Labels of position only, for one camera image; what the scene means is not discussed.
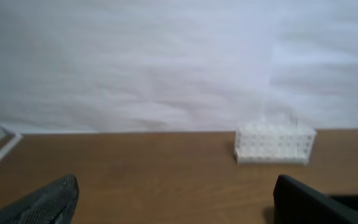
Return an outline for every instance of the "wooden surface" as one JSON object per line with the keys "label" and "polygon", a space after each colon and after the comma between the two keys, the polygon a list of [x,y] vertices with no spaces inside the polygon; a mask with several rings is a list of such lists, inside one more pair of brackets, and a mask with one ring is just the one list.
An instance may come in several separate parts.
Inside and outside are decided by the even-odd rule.
{"label": "wooden surface", "polygon": [[237,166],[234,133],[28,135],[0,163],[0,208],[73,173],[73,223],[266,223],[277,175],[358,194],[358,131],[320,131],[308,167]]}

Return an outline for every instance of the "tabletop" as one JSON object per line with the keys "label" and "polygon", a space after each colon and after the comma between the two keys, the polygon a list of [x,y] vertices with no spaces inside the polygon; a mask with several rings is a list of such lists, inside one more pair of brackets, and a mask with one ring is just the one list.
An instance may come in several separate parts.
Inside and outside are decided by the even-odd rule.
{"label": "tabletop", "polygon": [[25,135],[0,162],[0,208],[65,174],[72,223],[272,223],[288,174],[327,194],[358,194],[358,130],[318,131],[308,166],[245,164],[233,132]]}

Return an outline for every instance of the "white basket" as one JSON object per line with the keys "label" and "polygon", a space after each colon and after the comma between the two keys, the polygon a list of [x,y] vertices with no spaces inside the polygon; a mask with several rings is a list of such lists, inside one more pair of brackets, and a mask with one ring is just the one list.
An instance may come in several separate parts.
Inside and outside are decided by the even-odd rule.
{"label": "white basket", "polygon": [[308,164],[316,131],[299,124],[250,123],[240,125],[234,153],[245,162]]}

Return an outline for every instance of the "black object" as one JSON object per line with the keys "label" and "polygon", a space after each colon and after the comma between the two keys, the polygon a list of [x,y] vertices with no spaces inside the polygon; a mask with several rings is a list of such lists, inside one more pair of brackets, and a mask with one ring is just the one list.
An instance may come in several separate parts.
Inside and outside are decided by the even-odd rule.
{"label": "black object", "polygon": [[0,210],[0,224],[69,224],[78,201],[78,183],[66,175]]}
{"label": "black object", "polygon": [[358,224],[358,195],[327,196],[288,175],[274,188],[275,224]]}

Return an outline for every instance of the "white plastic basket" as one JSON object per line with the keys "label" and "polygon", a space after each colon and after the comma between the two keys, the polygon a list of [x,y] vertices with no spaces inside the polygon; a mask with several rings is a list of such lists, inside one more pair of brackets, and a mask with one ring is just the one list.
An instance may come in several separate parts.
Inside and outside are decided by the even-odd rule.
{"label": "white plastic basket", "polygon": [[315,136],[314,129],[299,124],[243,124],[237,129],[234,153],[239,164],[308,164]]}

